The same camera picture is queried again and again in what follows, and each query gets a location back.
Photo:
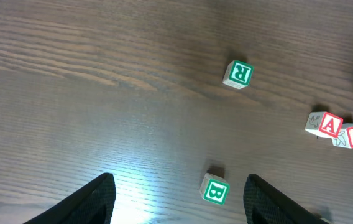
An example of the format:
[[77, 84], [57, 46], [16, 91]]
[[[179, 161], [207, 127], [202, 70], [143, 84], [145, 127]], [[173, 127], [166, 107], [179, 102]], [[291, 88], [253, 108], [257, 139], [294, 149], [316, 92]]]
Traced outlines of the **red letter I block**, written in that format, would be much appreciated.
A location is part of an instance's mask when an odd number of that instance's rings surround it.
[[337, 138], [332, 139], [333, 146], [353, 149], [353, 123], [342, 125]]

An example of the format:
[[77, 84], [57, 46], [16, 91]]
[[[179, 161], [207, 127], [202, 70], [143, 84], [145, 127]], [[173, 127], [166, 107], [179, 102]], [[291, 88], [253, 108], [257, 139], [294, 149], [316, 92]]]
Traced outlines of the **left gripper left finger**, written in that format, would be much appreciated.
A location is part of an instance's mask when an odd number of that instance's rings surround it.
[[103, 173], [25, 224], [110, 224], [115, 200], [114, 176]]

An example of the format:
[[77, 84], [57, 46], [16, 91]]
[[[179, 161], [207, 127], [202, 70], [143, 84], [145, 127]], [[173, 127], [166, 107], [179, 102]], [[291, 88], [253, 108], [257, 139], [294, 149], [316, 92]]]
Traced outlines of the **red letter A block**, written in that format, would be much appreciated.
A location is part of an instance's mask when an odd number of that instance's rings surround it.
[[305, 131], [321, 138], [337, 138], [343, 119], [327, 111], [309, 114]]

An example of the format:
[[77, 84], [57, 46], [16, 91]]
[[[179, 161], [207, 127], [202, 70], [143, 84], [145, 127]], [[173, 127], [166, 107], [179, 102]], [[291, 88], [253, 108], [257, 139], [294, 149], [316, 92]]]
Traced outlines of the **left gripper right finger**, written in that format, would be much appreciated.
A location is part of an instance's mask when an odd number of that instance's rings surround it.
[[247, 177], [243, 204], [248, 224], [330, 224], [256, 174]]

